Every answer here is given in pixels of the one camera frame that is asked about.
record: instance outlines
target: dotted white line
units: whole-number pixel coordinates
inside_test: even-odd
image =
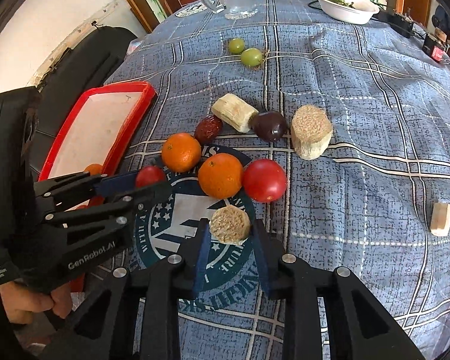
[[[425,242],[359,241],[353,239],[344,239],[333,235],[305,234],[305,233],[298,233],[296,231],[292,232],[292,235],[308,239],[326,239],[329,241],[336,241],[354,245],[365,245],[365,246],[411,246],[414,248],[425,246]],[[447,238],[442,239],[440,241],[429,242],[428,245],[442,245],[447,244],[449,242],[450,238]]]

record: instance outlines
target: silver bolt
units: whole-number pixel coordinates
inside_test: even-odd
[[[113,276],[115,276],[116,278],[122,278],[126,274],[127,274],[127,270],[123,267],[116,268],[113,271]]]
[[[337,275],[342,276],[342,278],[348,278],[350,276],[350,270],[346,266],[339,266],[337,268]]]
[[[182,256],[180,256],[179,254],[171,254],[170,256],[168,256],[167,261],[170,264],[178,264],[182,261]]]
[[[296,261],[296,257],[291,253],[287,253],[282,256],[282,261],[287,264],[293,264]]]
[[[116,219],[116,222],[117,222],[119,225],[126,225],[126,224],[127,224],[127,219],[125,218],[125,216],[119,216],[119,217]]]

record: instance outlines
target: orange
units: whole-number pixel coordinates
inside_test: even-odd
[[[90,172],[90,176],[93,175],[101,175],[102,174],[102,166],[99,163],[93,163],[87,166],[84,172]]]
[[[198,170],[198,183],[202,191],[217,199],[231,198],[240,191],[242,178],[242,164],[227,153],[212,155]]]
[[[173,172],[184,173],[192,169],[202,157],[199,142],[186,132],[168,138],[162,146],[162,161]]]

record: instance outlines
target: table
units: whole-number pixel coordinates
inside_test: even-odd
[[[288,121],[303,104],[324,109],[334,135],[314,161],[295,155],[289,135],[268,144],[225,126],[215,143],[281,164],[289,189],[271,205],[256,203],[257,217],[310,265],[349,267],[432,359],[450,339],[450,234],[428,232],[432,204],[450,203],[450,59],[437,64],[420,39],[376,21],[338,22],[311,1],[258,0],[259,12],[240,21],[195,3],[147,35],[108,80],[146,80],[158,93],[121,169],[148,164],[169,135],[193,133],[228,92]],[[229,54],[235,37],[268,51],[260,68]],[[214,207],[198,195],[189,201],[208,215]],[[171,197],[156,217],[137,220],[131,268],[173,249],[167,227],[193,228],[180,222],[183,204]],[[180,303],[183,359],[280,358],[284,305],[259,291],[250,249],[211,251],[207,291]]]

